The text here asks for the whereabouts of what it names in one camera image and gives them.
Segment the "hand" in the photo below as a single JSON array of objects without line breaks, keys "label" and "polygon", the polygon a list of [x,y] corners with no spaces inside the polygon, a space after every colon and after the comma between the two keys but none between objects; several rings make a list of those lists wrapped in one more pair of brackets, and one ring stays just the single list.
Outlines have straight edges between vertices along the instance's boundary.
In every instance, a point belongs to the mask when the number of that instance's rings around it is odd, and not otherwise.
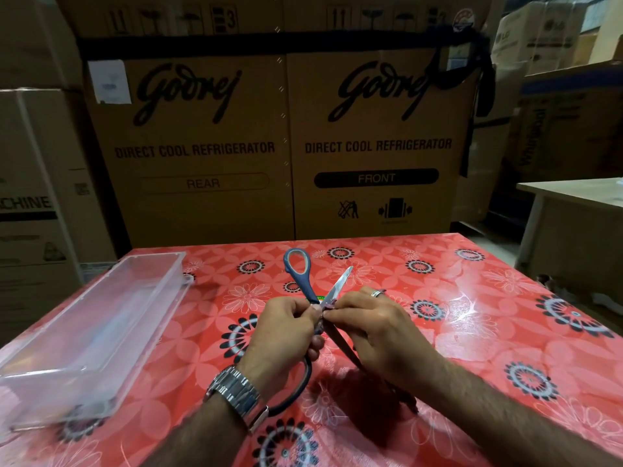
[{"label": "hand", "polygon": [[266,303],[251,337],[249,348],[238,363],[247,377],[268,402],[284,388],[288,372],[307,353],[318,359],[324,346],[322,336],[314,336],[320,308],[306,299],[281,296]]},{"label": "hand", "polygon": [[385,295],[371,297],[373,291],[348,292],[323,317],[347,332],[366,369],[417,396],[446,360],[402,306]]}]

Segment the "metal watch band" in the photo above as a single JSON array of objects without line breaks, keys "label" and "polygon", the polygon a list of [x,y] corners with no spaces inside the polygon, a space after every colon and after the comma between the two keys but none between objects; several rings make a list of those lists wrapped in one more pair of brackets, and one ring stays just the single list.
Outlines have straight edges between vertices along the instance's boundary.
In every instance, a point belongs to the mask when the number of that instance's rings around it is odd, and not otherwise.
[{"label": "metal watch band", "polygon": [[220,393],[235,409],[251,434],[269,414],[268,406],[260,405],[260,393],[234,365],[230,365],[214,377],[207,389],[204,401],[207,401],[215,392]]}]

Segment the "scissor blade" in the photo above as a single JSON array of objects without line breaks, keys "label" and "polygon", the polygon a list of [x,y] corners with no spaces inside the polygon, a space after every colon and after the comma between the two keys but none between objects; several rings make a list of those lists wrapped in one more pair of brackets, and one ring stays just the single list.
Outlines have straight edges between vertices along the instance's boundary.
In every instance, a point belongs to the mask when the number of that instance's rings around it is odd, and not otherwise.
[{"label": "scissor blade", "polygon": [[324,307],[326,307],[327,305],[330,307],[333,306],[333,304],[335,303],[335,299],[338,298],[339,292],[342,291],[342,287],[344,287],[344,284],[347,282],[348,277],[350,276],[350,273],[352,271],[353,271],[353,266],[350,266],[349,268],[347,268],[346,272],[342,274],[342,276],[338,279],[335,285],[333,285],[333,288],[331,288],[331,290],[329,290],[329,293],[326,294],[322,303],[320,303],[320,309],[324,309]]},{"label": "scissor blade", "polygon": [[339,333],[338,328],[336,328],[332,322],[329,322],[325,319],[322,321],[322,327],[326,335],[329,336],[331,340],[339,347],[339,350],[342,351],[358,369],[365,372],[366,369],[363,368],[359,357],[357,357],[357,355],[354,353],[354,350],[351,349],[351,347],[346,342],[346,339],[344,339]]}]

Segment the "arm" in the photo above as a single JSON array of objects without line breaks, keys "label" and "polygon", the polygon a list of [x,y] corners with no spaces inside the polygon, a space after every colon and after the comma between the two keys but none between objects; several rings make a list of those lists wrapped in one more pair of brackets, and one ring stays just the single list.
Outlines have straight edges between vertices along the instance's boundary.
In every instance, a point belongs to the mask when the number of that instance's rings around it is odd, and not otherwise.
[{"label": "arm", "polygon": [[[318,310],[304,299],[273,298],[261,314],[238,370],[267,403],[283,388],[288,372],[307,352],[317,360],[324,345],[314,336]],[[218,393],[177,426],[143,467],[228,467],[247,437],[247,427]]]},{"label": "arm", "polygon": [[364,287],[323,317],[347,331],[366,369],[448,417],[498,465],[620,466],[601,448],[557,426],[444,359],[408,313]]}]

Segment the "hairy forearm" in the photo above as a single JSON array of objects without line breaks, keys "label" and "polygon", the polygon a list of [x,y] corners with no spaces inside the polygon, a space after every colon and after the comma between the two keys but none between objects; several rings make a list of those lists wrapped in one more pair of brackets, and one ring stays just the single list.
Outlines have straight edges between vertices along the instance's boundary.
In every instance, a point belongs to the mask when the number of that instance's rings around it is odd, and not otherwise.
[{"label": "hairy forearm", "polygon": [[246,435],[242,418],[215,393],[169,434],[142,467],[229,467]]},{"label": "hairy forearm", "polygon": [[440,364],[422,400],[465,431],[497,465],[620,466],[620,460],[510,399],[450,362]]}]

